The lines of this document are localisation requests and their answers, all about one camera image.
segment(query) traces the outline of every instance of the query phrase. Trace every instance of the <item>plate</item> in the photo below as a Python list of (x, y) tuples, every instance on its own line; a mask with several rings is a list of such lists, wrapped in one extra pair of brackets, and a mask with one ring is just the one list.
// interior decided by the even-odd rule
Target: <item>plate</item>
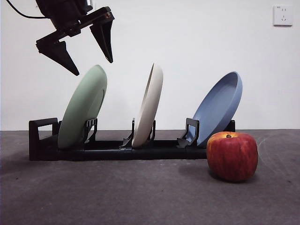
[[(206, 148), (210, 136), (223, 131), (234, 116), (242, 96), (242, 80), (237, 72), (225, 75), (201, 102), (193, 119), (199, 120), (198, 147)], [(195, 128), (190, 127), (187, 140), (191, 141)]]
[(135, 132), (132, 140), (132, 147), (134, 148), (142, 146), (147, 141), (158, 109), (162, 87), (163, 71), (159, 65), (153, 64), (139, 116), (135, 122)]
[(98, 116), (106, 93), (107, 77), (93, 66), (78, 84), (67, 106), (58, 134), (58, 147), (69, 148), (84, 139), (84, 123)]

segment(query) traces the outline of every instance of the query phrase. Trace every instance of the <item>gray floor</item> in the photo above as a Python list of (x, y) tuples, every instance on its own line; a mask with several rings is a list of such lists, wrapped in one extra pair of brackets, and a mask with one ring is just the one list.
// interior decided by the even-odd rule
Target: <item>gray floor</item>
[(1, 132), (1, 224), (299, 225), (300, 130), (246, 132), (259, 163), (245, 183), (213, 178), (205, 159), (33, 162), (28, 132)]

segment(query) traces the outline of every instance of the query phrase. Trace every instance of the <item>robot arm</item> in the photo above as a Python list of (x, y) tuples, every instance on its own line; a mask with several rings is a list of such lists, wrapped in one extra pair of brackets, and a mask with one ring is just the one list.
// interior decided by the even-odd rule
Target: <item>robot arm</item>
[(113, 62), (111, 27), (114, 17), (109, 7), (102, 7), (87, 14), (93, 9), (91, 0), (36, 0), (36, 2), (41, 13), (51, 19), (56, 28), (55, 32), (37, 40), (36, 45), (40, 53), (61, 64), (73, 74), (79, 75), (76, 65), (67, 52), (66, 42), (60, 42), (60, 39), (80, 34), (82, 28), (91, 25), (90, 30), (106, 59), (110, 63)]

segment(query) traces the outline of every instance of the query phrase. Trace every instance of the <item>red apple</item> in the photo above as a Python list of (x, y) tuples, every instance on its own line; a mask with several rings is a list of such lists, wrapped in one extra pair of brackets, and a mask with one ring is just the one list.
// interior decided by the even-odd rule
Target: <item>red apple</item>
[(224, 180), (244, 181), (256, 171), (257, 145), (249, 134), (216, 133), (207, 142), (206, 155), (210, 169)]

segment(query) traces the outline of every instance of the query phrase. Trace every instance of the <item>electrical outlet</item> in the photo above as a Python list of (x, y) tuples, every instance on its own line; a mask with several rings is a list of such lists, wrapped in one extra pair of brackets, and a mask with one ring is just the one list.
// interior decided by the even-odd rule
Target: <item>electrical outlet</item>
[(293, 7), (291, 5), (276, 5), (273, 13), (274, 26), (293, 25)]

